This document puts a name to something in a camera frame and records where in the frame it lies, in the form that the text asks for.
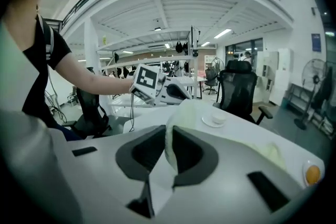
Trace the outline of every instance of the white column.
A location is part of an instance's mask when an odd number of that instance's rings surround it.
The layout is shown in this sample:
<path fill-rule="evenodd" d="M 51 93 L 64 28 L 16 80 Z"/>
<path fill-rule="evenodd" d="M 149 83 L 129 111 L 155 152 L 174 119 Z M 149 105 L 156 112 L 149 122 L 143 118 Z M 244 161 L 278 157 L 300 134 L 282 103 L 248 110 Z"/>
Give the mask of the white column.
<path fill-rule="evenodd" d="M 98 34 L 91 18 L 86 19 L 84 23 L 84 50 L 86 67 L 93 67 L 95 74 L 100 74 L 101 65 L 99 60 Z"/>
<path fill-rule="evenodd" d="M 101 75 L 101 64 L 99 60 L 99 54 L 97 49 L 99 46 L 99 37 L 97 30 L 94 27 L 94 24 L 91 18 L 85 20 L 84 23 L 84 50 L 85 50 L 85 59 L 86 67 L 93 67 L 93 71 L 97 76 Z M 99 96 L 99 103 L 106 111 L 107 115 L 113 114 L 111 106 L 109 105 L 109 97 L 107 95 Z"/>

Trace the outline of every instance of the white saucer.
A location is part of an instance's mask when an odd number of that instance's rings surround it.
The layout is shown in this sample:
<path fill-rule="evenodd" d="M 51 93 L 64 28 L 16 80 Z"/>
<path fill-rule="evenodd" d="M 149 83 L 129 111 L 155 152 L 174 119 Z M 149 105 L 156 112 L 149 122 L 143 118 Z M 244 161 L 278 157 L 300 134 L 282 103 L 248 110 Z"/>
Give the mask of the white saucer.
<path fill-rule="evenodd" d="M 212 120 L 212 116 L 211 116 L 211 114 L 210 115 L 204 115 L 203 117 L 202 117 L 202 121 L 206 124 L 206 125 L 208 125 L 208 126 L 210 126 L 210 127 L 212 127 L 212 128 L 220 128 L 220 127 L 223 127 L 224 126 L 224 124 L 225 124 L 225 122 L 223 122 L 223 123 L 221 123 L 221 124 L 218 124 L 218 123 L 214 123 L 213 122 L 213 120 Z"/>
<path fill-rule="evenodd" d="M 309 169 L 309 167 L 312 166 L 312 165 L 315 165 L 320 169 L 320 174 L 321 175 L 320 175 L 320 179 L 318 181 L 320 181 L 324 177 L 324 169 L 322 169 L 319 165 L 317 165 L 316 163 L 314 163 L 312 161 L 306 161 L 302 166 L 302 172 L 303 172 L 303 181 L 304 181 L 304 183 L 307 187 L 309 187 L 309 184 L 308 184 L 307 179 L 306 179 L 306 172 Z"/>

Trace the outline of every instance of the ceiling light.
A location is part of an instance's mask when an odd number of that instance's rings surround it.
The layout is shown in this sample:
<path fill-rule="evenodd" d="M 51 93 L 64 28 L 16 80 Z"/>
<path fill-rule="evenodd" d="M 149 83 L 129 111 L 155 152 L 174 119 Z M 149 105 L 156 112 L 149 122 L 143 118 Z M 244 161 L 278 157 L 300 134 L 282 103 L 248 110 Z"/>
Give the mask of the ceiling light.
<path fill-rule="evenodd" d="M 223 32 L 215 36 L 215 38 L 220 38 L 222 35 L 225 35 L 226 33 L 229 33 L 232 29 L 225 29 Z"/>
<path fill-rule="evenodd" d="M 210 43 L 210 42 L 207 41 L 206 43 L 204 43 L 203 45 L 201 45 L 201 47 L 204 47 L 204 46 L 208 45 L 209 43 Z"/>
<path fill-rule="evenodd" d="M 110 57 L 108 58 L 99 58 L 99 60 L 111 60 Z"/>

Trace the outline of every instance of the black slot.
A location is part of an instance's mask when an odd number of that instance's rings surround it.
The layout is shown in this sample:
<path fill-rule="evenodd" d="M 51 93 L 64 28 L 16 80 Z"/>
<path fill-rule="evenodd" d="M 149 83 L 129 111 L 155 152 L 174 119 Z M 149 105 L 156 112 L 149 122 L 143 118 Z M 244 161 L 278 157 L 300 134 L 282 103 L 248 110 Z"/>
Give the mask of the black slot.
<path fill-rule="evenodd" d="M 72 153 L 74 154 L 75 157 L 85 155 L 91 152 L 97 151 L 97 149 L 94 146 L 89 146 L 85 148 L 81 148 L 79 150 L 73 150 Z"/>
<path fill-rule="evenodd" d="M 289 199 L 262 172 L 253 172 L 247 177 L 256 187 L 271 212 L 277 211 L 289 202 Z"/>

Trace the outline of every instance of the black office chair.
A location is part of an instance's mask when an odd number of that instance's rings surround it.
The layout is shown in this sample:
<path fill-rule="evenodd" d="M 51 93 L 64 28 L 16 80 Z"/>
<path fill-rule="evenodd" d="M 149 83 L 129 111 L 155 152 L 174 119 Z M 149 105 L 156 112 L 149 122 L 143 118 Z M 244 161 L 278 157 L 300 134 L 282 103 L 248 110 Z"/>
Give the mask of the black office chair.
<path fill-rule="evenodd" d="M 112 130 L 109 125 L 109 117 L 99 104 L 99 95 L 85 92 L 79 88 L 77 88 L 76 94 L 82 107 L 83 115 L 77 121 L 69 121 L 63 126 L 71 127 L 83 139 L 89 135 L 94 135 L 94 138 L 102 137 L 102 134 L 107 129 Z M 98 108 L 103 111 L 103 117 L 101 117 Z"/>
<path fill-rule="evenodd" d="M 213 106 L 257 125 L 260 124 L 264 116 L 272 119 L 272 114 L 262 105 L 259 106 L 261 115 L 257 122 L 250 115 L 257 79 L 258 77 L 252 72 L 252 66 L 248 61 L 229 61 L 226 69 L 219 73 L 222 100 L 220 103 L 214 103 Z"/>
<path fill-rule="evenodd" d="M 72 105 L 74 102 L 76 104 L 78 103 L 78 98 L 76 95 L 76 86 L 72 86 L 72 93 L 70 93 L 68 96 L 68 103 Z"/>
<path fill-rule="evenodd" d="M 204 91 L 209 91 L 209 94 L 211 93 L 211 91 L 217 93 L 217 91 L 213 88 L 215 86 L 218 85 L 217 82 L 217 74 L 216 74 L 216 70 L 214 67 L 208 67 L 205 70 L 205 75 L 206 75 L 206 81 L 204 81 L 204 84 L 208 86 L 207 89 L 204 89 Z"/>

